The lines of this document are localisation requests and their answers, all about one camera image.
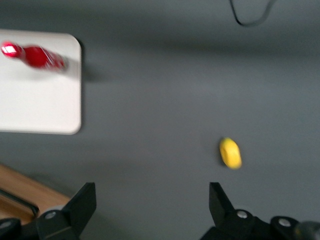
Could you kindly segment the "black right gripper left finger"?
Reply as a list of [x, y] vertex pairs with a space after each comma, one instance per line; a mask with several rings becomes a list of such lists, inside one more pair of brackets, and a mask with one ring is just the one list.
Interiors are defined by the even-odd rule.
[[79, 240], [96, 207], [96, 185], [87, 182], [62, 209], [46, 211], [36, 220], [38, 238]]

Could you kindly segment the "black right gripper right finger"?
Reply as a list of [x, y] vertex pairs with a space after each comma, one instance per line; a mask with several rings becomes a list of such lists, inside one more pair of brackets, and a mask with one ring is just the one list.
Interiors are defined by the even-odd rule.
[[202, 240], [269, 240], [270, 225], [250, 212], [235, 209], [218, 182], [209, 184], [209, 211], [214, 222]]

